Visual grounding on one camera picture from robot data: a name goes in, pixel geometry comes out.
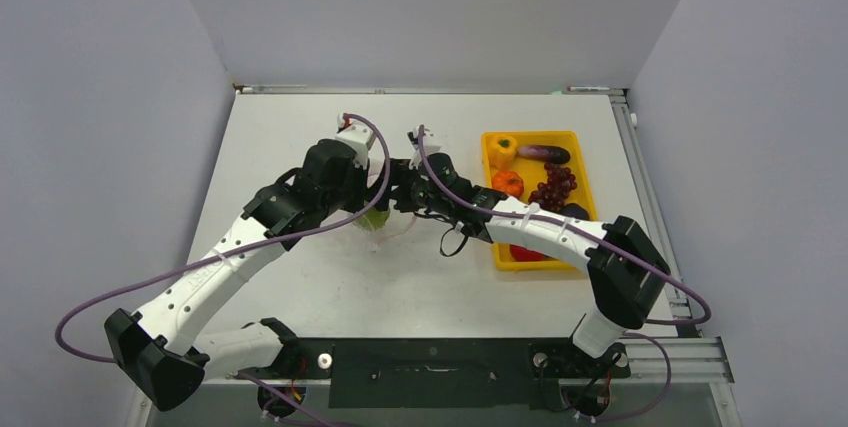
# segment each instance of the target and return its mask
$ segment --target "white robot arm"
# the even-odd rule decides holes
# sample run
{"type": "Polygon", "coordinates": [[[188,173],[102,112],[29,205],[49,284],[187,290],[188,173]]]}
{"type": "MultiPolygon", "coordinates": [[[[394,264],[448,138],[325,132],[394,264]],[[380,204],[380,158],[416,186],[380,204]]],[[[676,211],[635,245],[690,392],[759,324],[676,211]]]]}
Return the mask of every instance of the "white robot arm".
{"type": "MultiPolygon", "coordinates": [[[[416,141],[410,135],[413,144],[416,141]]],[[[304,165],[257,192],[232,227],[205,256],[218,262],[186,273],[155,299],[130,313],[115,311],[106,321],[112,353],[121,367],[160,410],[182,403],[204,378],[221,377],[249,367],[266,367],[282,355],[294,334],[276,319],[263,319],[231,332],[200,335],[212,316],[264,266],[297,243],[270,243],[231,257],[222,252],[283,234],[317,228],[338,209],[353,212],[374,199],[367,188],[368,151],[374,132],[362,124],[341,122],[332,140],[309,149],[304,165]]],[[[437,188],[416,154],[411,160],[389,159],[392,189],[384,191],[377,209],[394,200],[401,212],[435,212],[459,226],[461,233],[486,242],[513,244],[567,262],[587,273],[596,308],[572,335],[571,342],[587,359],[601,357],[625,329],[639,328],[662,291],[662,282],[642,269],[571,234],[579,225],[667,271],[659,253],[631,219],[613,224],[589,222],[545,212],[562,225],[531,219],[539,211],[501,192],[479,187],[457,175],[450,157],[438,152],[438,140],[424,137],[428,164],[456,198],[475,206],[520,218],[485,215],[459,205],[437,188]]]]}

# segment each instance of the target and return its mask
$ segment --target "white wall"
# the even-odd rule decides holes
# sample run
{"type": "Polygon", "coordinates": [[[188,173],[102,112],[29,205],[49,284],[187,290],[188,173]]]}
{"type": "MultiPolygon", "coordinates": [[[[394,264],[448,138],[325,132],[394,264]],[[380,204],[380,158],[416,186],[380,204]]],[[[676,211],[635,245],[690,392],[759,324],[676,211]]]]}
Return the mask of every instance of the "white wall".
{"type": "Polygon", "coordinates": [[[846,35],[846,0],[681,0],[631,92],[746,426],[848,424],[846,35]]]}
{"type": "MultiPolygon", "coordinates": [[[[123,423],[131,382],[53,328],[185,260],[231,90],[188,0],[0,0],[0,425],[123,423]]],[[[107,354],[140,299],[69,339],[107,354]]]]}
{"type": "Polygon", "coordinates": [[[239,83],[630,86],[678,0],[191,0],[239,83]]]}

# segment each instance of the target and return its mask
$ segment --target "screw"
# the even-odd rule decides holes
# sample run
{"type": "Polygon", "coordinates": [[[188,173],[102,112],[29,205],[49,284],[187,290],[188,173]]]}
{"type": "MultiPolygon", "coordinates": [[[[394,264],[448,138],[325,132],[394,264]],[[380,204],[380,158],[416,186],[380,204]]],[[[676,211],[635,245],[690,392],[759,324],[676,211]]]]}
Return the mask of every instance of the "screw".
{"type": "Polygon", "coordinates": [[[547,354],[544,352],[537,352],[536,355],[533,356],[533,365],[536,367],[541,367],[542,364],[548,360],[547,354]]]}
{"type": "Polygon", "coordinates": [[[327,370],[331,365],[333,365],[333,357],[330,354],[321,354],[318,356],[318,367],[327,370]]]}

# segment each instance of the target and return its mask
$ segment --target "metal bracket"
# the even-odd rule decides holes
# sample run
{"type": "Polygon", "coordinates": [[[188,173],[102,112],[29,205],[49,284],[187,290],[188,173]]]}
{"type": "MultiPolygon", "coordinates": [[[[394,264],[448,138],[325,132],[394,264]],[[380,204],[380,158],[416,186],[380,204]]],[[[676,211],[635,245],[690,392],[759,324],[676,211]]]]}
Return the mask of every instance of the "metal bracket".
{"type": "MultiPolygon", "coordinates": [[[[542,373],[542,363],[544,363],[544,376],[546,378],[574,378],[585,382],[586,377],[591,376],[589,374],[592,371],[598,369],[606,371],[606,366],[611,363],[615,354],[621,354],[625,359],[628,358],[625,346],[621,342],[613,344],[607,354],[594,362],[585,353],[574,347],[571,342],[539,342],[530,345],[528,360],[535,367],[534,375],[536,378],[542,373]]],[[[624,364],[624,366],[613,365],[610,373],[615,379],[627,378],[631,375],[627,364],[624,364]]]]}
{"type": "Polygon", "coordinates": [[[710,390],[713,393],[716,412],[722,427],[742,427],[742,418],[739,416],[739,409],[736,407],[730,385],[714,383],[710,384],[710,390]]]}
{"type": "MultiPolygon", "coordinates": [[[[668,231],[665,228],[665,222],[663,222],[662,213],[660,212],[659,201],[651,184],[651,178],[645,166],[642,150],[639,148],[639,142],[636,139],[636,130],[633,127],[630,109],[626,103],[613,103],[612,110],[616,125],[618,126],[618,132],[621,135],[621,142],[624,146],[627,163],[633,175],[636,194],[642,206],[642,213],[645,216],[645,226],[648,230],[648,235],[657,246],[657,249],[663,254],[665,261],[671,269],[671,276],[682,281],[683,277],[677,266],[677,260],[671,248],[671,240],[668,237],[668,231]]],[[[691,318],[692,312],[689,308],[689,299],[686,297],[686,294],[670,285],[665,286],[665,291],[668,295],[669,302],[672,303],[672,314],[675,317],[691,318]]]]}
{"type": "MultiPolygon", "coordinates": [[[[475,88],[423,88],[423,87],[310,87],[308,85],[234,85],[239,94],[488,94],[488,95],[514,95],[514,94],[550,94],[550,91],[540,90],[516,90],[516,89],[475,89],[475,88]]],[[[567,90],[557,91],[557,95],[606,95],[613,104],[626,102],[624,89],[609,89],[592,92],[569,92],[567,90]]]]}
{"type": "MultiPolygon", "coordinates": [[[[720,337],[694,339],[657,339],[671,358],[671,381],[674,383],[733,382],[733,373],[720,337]]],[[[630,378],[622,383],[665,382],[662,353],[650,342],[624,339],[630,360],[630,378]]]]}

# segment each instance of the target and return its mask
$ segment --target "yellow bell pepper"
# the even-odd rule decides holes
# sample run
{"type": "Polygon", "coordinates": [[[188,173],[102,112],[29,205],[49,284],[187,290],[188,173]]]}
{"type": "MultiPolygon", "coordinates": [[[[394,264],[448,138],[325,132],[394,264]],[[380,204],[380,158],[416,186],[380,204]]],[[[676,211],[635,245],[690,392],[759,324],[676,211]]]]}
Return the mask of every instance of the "yellow bell pepper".
{"type": "Polygon", "coordinates": [[[515,137],[509,135],[496,135],[489,142],[486,150],[489,154],[489,163],[494,168],[508,170],[518,150],[518,142],[515,137]]]}

